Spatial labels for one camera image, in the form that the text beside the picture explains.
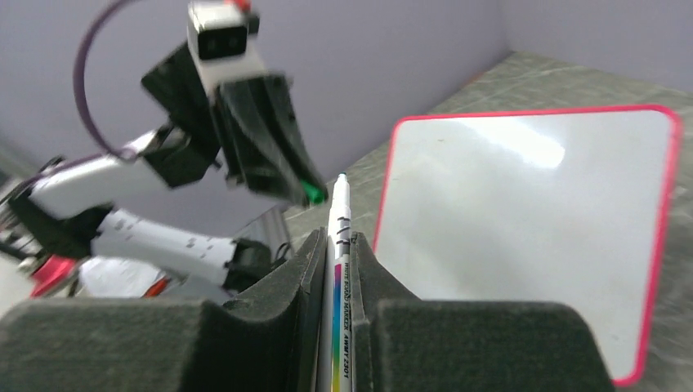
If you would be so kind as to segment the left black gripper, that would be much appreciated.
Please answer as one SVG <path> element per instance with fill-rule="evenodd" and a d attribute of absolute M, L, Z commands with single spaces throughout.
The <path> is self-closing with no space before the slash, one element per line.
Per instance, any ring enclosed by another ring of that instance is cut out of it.
<path fill-rule="evenodd" d="M 168 114 L 141 155 L 167 186 L 193 184 L 210 167 L 220 168 L 221 145 L 230 183 L 302 207 L 313 205 L 306 200 L 301 180 L 325 189 L 329 197 L 302 139 L 285 74 L 218 85 L 217 133 L 187 43 L 151 68 L 141 86 Z"/>

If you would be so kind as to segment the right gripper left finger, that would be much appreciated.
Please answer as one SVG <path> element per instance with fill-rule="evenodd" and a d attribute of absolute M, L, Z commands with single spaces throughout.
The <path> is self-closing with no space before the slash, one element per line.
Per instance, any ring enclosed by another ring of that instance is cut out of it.
<path fill-rule="evenodd" d="M 4 391 L 309 391 L 327 235 L 224 306 L 29 300 L 1 321 Z"/>

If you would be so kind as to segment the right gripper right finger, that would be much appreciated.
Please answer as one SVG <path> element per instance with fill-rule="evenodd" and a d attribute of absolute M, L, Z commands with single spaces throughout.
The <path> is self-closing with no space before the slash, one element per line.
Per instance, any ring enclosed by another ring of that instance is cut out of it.
<path fill-rule="evenodd" d="M 588 325 L 551 302 L 425 301 L 351 236 L 357 391 L 612 391 Z"/>

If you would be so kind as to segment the green marker cap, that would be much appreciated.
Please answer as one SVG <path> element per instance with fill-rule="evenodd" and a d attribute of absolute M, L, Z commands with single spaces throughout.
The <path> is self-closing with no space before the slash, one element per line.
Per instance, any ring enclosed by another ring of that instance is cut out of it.
<path fill-rule="evenodd" d="M 313 185 L 305 180 L 301 180 L 301 185 L 305 192 L 306 200 L 310 205 L 320 205 L 328 197 L 327 191 L 317 185 Z"/>

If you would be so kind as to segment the green whiteboard marker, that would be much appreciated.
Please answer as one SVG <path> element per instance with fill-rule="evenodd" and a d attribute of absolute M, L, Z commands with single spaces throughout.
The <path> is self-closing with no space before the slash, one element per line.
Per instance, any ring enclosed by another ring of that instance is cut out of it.
<path fill-rule="evenodd" d="M 333 186 L 327 225 L 324 294 L 315 389 L 352 390 L 349 262 L 351 189 L 345 173 Z"/>

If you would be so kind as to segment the pink framed whiteboard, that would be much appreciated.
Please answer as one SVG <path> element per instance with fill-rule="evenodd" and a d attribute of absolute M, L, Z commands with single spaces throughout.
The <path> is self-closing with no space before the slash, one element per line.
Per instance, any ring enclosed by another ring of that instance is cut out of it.
<path fill-rule="evenodd" d="M 612 381 L 646 362 L 682 120 L 662 105 L 401 119 L 373 249 L 425 300 L 556 301 Z"/>

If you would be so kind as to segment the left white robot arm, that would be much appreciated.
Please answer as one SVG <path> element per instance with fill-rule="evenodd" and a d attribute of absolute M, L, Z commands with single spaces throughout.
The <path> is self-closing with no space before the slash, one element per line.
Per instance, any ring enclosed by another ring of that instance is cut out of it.
<path fill-rule="evenodd" d="M 299 131 L 286 74 L 249 53 L 228 61 L 210 88 L 201 61 L 180 45 L 141 79 L 168 120 L 124 146 L 71 163 L 53 160 L 2 201 L 10 221 L 42 247 L 39 257 L 147 262 L 182 278 L 241 292 L 281 266 L 267 245 L 196 234 L 145 220 L 113 202 L 118 190 L 173 190 L 211 167 L 249 191 L 310 207 L 328 196 Z"/>

